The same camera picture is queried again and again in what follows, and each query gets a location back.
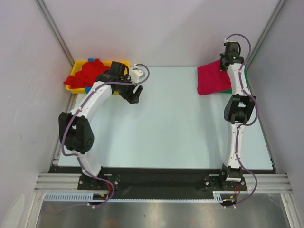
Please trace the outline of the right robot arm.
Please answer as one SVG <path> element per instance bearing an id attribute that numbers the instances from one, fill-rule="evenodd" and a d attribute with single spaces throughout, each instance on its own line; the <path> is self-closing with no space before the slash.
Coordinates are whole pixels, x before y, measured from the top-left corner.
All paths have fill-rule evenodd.
<path id="1" fill-rule="evenodd" d="M 220 171 L 219 185 L 223 190 L 245 189 L 240 164 L 242 139 L 256 104 L 247 86 L 240 44 L 225 41 L 224 46 L 225 51 L 220 54 L 220 70 L 228 74 L 232 95 L 224 109 L 224 119 L 229 129 L 228 153 Z"/>

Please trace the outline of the magenta t shirt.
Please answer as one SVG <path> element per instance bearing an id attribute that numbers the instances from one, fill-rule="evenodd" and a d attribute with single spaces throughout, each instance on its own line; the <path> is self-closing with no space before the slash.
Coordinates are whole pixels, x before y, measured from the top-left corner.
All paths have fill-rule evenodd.
<path id="1" fill-rule="evenodd" d="M 220 60 L 197 68 L 197 92 L 210 95 L 232 89 L 227 72 L 220 71 Z"/>

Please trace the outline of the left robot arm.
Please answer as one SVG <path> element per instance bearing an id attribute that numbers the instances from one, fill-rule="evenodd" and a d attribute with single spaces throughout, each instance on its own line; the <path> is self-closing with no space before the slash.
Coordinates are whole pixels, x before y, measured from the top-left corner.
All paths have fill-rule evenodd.
<path id="1" fill-rule="evenodd" d="M 97 109 L 115 92 L 132 105 L 139 103 L 142 83 L 149 76 L 150 71 L 144 64 L 129 68 L 124 63 L 114 61 L 109 69 L 94 78 L 84 99 L 71 111 L 62 112 L 58 117 L 62 154 L 76 157 L 83 174 L 89 176 L 88 184 L 95 190 L 104 186 L 105 178 L 99 175 L 102 165 L 92 150 L 95 136 L 91 121 Z"/>

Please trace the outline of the green t shirt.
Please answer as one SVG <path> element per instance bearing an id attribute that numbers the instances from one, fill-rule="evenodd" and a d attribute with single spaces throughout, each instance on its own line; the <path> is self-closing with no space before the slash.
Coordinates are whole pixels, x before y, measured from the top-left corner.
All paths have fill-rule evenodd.
<path id="1" fill-rule="evenodd" d="M 246 85 L 247 85 L 247 87 L 249 87 L 249 81 L 248 81 L 248 77 L 247 77 L 247 70 L 245 69 L 244 72 L 245 72 Z M 229 89 L 229 90 L 222 91 L 220 93 L 222 93 L 222 94 L 232 94 L 232 90 Z"/>

